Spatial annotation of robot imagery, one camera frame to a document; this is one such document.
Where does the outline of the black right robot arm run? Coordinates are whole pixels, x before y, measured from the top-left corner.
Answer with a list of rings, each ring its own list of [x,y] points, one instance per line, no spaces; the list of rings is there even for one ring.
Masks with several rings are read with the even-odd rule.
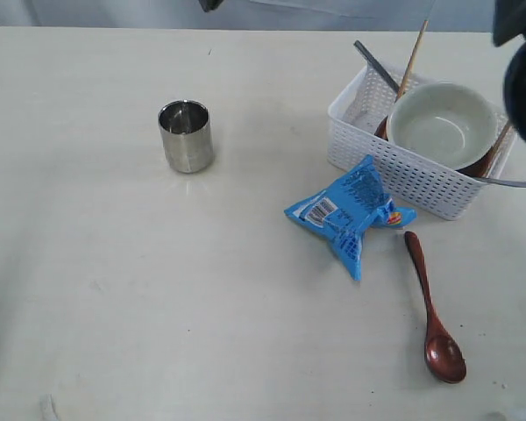
[[[494,3],[493,43],[503,46],[517,36],[523,43],[506,70],[503,99],[508,119],[526,143],[526,0]]]

